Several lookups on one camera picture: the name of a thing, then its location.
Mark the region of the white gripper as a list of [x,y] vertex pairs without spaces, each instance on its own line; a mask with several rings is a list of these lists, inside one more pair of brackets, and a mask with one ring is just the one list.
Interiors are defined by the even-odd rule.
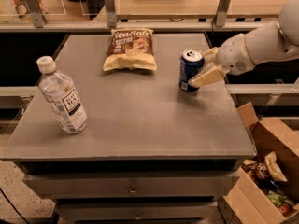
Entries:
[[235,35],[227,39],[219,48],[214,47],[204,53],[204,68],[188,83],[195,88],[223,80],[227,73],[241,75],[255,68],[246,48],[246,36]]

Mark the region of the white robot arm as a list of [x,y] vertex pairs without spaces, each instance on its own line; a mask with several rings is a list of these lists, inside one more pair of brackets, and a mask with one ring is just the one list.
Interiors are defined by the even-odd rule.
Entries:
[[227,74],[239,76],[267,62],[299,58],[299,0],[291,0],[271,21],[246,34],[227,39],[204,53],[203,69],[188,84],[195,88],[223,80]]

